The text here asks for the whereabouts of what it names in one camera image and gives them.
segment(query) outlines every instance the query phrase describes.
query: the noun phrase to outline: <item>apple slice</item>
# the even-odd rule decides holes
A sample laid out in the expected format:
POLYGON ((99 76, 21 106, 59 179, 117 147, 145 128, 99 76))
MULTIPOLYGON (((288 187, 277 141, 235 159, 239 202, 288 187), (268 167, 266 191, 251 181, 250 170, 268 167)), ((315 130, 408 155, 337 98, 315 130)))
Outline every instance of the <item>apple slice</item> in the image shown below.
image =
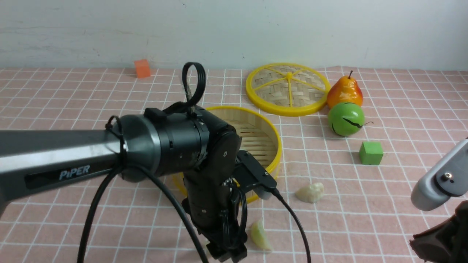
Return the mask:
POLYGON ((267 251, 273 251, 273 248, 266 236, 265 229, 263 228, 262 220, 258 220, 252 224, 252 227, 250 228, 250 238, 259 248, 267 251))
POLYGON ((300 201, 313 204, 323 197, 323 191, 322 183, 314 183, 300 188, 295 194, 300 201))

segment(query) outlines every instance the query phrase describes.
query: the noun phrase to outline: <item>green ball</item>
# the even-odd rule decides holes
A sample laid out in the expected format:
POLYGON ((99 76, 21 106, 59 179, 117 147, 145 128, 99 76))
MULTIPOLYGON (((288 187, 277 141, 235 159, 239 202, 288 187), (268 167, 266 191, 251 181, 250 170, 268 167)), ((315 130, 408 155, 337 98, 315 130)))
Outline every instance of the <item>green ball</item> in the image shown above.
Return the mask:
POLYGON ((330 129, 341 136, 357 133, 364 126, 365 120, 362 108, 352 102, 338 103, 328 112, 330 129))

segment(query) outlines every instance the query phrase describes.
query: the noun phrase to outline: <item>bamboo steamer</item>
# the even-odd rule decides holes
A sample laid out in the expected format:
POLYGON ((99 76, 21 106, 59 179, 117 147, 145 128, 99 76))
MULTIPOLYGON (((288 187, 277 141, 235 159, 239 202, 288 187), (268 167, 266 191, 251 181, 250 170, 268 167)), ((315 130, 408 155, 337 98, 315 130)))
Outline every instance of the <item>bamboo steamer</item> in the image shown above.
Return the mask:
POLYGON ((273 63, 249 74, 246 92, 258 108, 275 115, 298 117, 322 109, 331 89, 318 71, 292 63, 273 63))
MULTIPOLYGON (((235 106, 218 106, 206 110, 234 126, 242 138, 241 150, 252 154, 277 179, 282 152, 281 139, 275 126, 267 118, 252 110, 235 106)), ((187 196, 182 173, 172 175, 172 179, 176 187, 187 196)), ((246 195, 248 203, 258 199, 254 191, 246 195)))

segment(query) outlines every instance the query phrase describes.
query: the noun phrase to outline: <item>gray arm housing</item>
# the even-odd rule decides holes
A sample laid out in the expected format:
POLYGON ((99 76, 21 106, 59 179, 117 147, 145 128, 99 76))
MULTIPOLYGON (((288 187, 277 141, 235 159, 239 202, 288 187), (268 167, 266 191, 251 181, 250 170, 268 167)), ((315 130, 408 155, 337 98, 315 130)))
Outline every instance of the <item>gray arm housing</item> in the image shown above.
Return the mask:
MULTIPOLYGON (((154 125, 142 115, 121 122, 128 160, 155 172, 161 146, 154 125)), ((107 130, 0 131, 0 218, 14 200, 108 174, 119 153, 120 140, 107 130)), ((121 176, 145 179, 139 171, 121 176)))
POLYGON ((468 139, 459 142, 416 184, 412 193, 413 205, 431 211, 468 191, 468 139))

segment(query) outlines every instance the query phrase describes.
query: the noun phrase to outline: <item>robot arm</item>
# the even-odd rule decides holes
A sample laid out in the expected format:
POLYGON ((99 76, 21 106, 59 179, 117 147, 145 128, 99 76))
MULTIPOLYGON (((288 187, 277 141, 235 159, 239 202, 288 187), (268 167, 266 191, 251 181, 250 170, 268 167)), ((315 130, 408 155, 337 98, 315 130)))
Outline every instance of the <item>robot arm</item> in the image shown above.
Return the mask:
MULTIPOLYGON (((413 205, 430 211, 451 197, 468 191, 468 138, 459 142, 416 184, 412 193, 413 205)), ((409 242, 419 258, 435 263, 468 262, 468 201, 455 209, 455 214, 441 224, 413 235, 409 242)))
POLYGON ((0 217, 14 200, 107 175, 115 168, 123 168, 120 176, 133 183, 149 176, 144 171, 154 177, 182 172, 188 192, 182 207, 210 241, 211 255, 221 262, 245 258, 245 193, 254 190, 262 199, 271 193, 282 197, 260 163, 239 150, 241 138, 235 128, 196 106, 205 90, 203 67, 187 63, 183 83, 187 102, 123 116, 114 127, 108 123, 106 130, 0 131, 0 217), (191 65, 199 73, 193 98, 186 84, 191 65), (233 187, 234 180, 241 187, 233 187))

